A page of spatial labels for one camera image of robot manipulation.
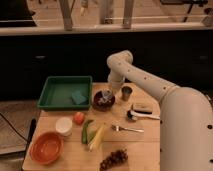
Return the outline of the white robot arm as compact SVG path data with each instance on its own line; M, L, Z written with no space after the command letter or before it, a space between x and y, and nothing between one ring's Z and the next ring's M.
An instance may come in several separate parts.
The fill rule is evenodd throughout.
M114 90L133 82L160 106L160 171L213 171L213 108L200 91L180 87L132 65L124 50L107 58Z

